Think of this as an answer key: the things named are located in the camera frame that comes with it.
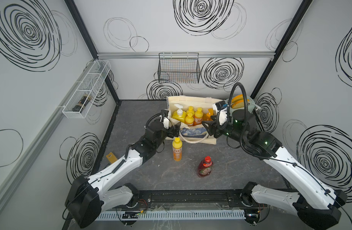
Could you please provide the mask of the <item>tall orange dish soap bottle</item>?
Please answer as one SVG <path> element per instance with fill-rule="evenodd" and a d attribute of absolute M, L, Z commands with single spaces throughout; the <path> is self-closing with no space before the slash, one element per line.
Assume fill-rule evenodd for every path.
<path fill-rule="evenodd" d="M 212 116 L 214 115 L 214 110 L 212 108 L 208 109 L 208 112 L 204 116 L 204 121 L 212 121 Z"/>

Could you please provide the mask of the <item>canvas starry night tote bag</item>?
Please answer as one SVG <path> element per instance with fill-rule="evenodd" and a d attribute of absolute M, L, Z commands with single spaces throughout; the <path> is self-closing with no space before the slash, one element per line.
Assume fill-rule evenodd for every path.
<path fill-rule="evenodd" d="M 167 98 L 170 125 L 180 125 L 180 139 L 190 144 L 217 143 L 217 139 L 209 134 L 202 121 L 211 121 L 216 112 L 212 106 L 219 99 L 210 97 L 170 96 Z"/>

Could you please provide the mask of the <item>yellow pump dish soap bottle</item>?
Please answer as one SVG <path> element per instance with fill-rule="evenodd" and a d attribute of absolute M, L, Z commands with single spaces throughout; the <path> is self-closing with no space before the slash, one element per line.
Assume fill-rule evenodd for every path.
<path fill-rule="evenodd" d="M 186 111 L 183 110 L 183 106 L 176 103 L 175 107 L 177 108 L 177 110 L 173 112 L 172 118 L 182 123 L 185 123 Z"/>

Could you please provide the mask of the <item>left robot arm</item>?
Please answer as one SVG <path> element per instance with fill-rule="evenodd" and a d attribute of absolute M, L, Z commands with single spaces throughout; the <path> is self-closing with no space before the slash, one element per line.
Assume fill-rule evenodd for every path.
<path fill-rule="evenodd" d="M 65 208 L 83 229 L 92 224 L 102 212 L 117 206 L 135 206 L 138 190 L 130 183 L 112 189 L 120 179 L 151 159 L 166 138 L 179 136 L 181 123 L 165 127 L 160 118 L 146 123 L 145 133 L 116 162 L 87 178 L 74 179 L 65 201 Z"/>

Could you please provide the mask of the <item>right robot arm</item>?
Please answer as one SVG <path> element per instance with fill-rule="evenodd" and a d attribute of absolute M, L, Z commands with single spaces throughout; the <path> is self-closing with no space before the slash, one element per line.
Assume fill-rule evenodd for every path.
<path fill-rule="evenodd" d="M 277 138 L 261 131 L 255 115 L 236 110 L 225 128 L 219 124 L 216 117 L 202 122 L 209 135 L 238 141 L 245 153 L 273 167 L 295 188 L 294 192 L 287 192 L 249 182 L 240 193 L 245 206 L 261 203 L 285 210 L 315 230 L 327 230 L 339 223 L 347 195 L 321 182 Z"/>

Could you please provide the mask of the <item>toast slice front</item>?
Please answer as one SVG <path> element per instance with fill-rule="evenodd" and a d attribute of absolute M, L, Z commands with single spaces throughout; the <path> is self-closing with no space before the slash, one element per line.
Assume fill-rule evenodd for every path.
<path fill-rule="evenodd" d="M 231 106 L 232 109 L 239 109 L 239 108 L 243 108 L 243 107 L 244 107 L 244 100 L 236 101 Z"/>

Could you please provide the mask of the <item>toast slice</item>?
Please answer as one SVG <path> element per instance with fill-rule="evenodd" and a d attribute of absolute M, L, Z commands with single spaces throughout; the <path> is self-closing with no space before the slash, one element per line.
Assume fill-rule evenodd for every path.
<path fill-rule="evenodd" d="M 243 101 L 243 95 L 242 95 L 242 94 L 240 94 L 240 95 L 234 97 L 234 98 L 231 100 L 231 104 L 238 103 L 238 102 L 240 102 L 240 101 Z"/>
<path fill-rule="evenodd" d="M 244 107 L 244 100 L 236 101 L 231 106 L 232 109 L 239 109 L 239 108 L 243 108 L 243 107 Z"/>

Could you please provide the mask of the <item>toast slice rear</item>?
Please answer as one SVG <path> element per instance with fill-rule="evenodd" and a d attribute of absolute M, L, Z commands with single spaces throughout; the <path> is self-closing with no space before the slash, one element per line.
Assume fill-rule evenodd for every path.
<path fill-rule="evenodd" d="M 240 95 L 234 97 L 234 98 L 231 100 L 231 104 L 238 103 L 238 102 L 240 102 L 240 101 L 243 101 L 243 95 L 242 95 L 242 94 L 240 94 Z"/>

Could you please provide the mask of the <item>mint green toaster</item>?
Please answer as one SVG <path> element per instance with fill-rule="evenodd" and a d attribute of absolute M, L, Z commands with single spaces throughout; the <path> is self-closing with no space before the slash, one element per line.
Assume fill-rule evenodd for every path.
<path fill-rule="evenodd" d="M 255 102 L 253 99 L 251 99 L 250 97 L 247 97 L 247 102 L 248 102 L 248 111 L 250 113 L 252 113 L 252 111 L 254 110 L 255 108 Z M 239 108 L 239 109 L 232 109 L 231 108 L 232 104 L 230 104 L 230 109 L 229 109 L 229 114 L 232 115 L 232 113 L 236 110 L 244 110 L 244 107 L 243 108 Z"/>

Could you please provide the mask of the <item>yellow tag object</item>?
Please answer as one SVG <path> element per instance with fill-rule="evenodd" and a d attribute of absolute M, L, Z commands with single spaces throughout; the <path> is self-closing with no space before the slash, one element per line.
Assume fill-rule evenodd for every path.
<path fill-rule="evenodd" d="M 113 164 L 115 163 L 118 159 L 117 157 L 112 153 L 110 152 L 109 154 L 106 155 L 106 158 L 108 159 L 108 161 L 110 162 L 110 164 Z"/>

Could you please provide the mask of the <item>dark item in shelf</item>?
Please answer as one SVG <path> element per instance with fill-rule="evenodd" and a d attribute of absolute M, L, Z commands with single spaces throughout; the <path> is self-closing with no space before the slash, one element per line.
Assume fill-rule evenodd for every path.
<path fill-rule="evenodd" d="M 82 112 L 82 110 L 91 102 L 92 98 L 89 95 L 84 95 L 78 103 L 72 108 L 73 112 Z"/>

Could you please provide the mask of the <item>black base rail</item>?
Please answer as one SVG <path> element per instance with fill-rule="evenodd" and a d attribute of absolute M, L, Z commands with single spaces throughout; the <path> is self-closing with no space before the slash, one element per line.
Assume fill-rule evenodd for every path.
<path fill-rule="evenodd" d="M 150 208 L 153 204 L 226 203 L 229 208 L 256 209 L 267 201 L 256 202 L 243 190 L 134 190 L 121 187 L 96 199 L 101 212 L 114 208 Z"/>

